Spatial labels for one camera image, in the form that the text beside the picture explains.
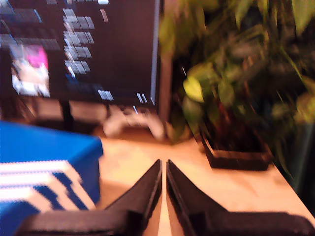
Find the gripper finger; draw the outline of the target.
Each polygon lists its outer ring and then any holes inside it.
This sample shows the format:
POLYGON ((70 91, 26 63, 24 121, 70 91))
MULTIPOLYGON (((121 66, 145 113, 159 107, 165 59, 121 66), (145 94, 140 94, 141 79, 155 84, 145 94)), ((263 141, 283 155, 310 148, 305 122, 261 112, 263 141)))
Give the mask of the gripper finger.
POLYGON ((105 210, 114 227, 108 236, 141 236, 146 230, 162 191, 162 161, 157 160, 128 191, 105 210))
POLYGON ((166 162, 167 194, 186 236, 212 236, 210 213, 226 212, 201 191, 171 160, 166 162))

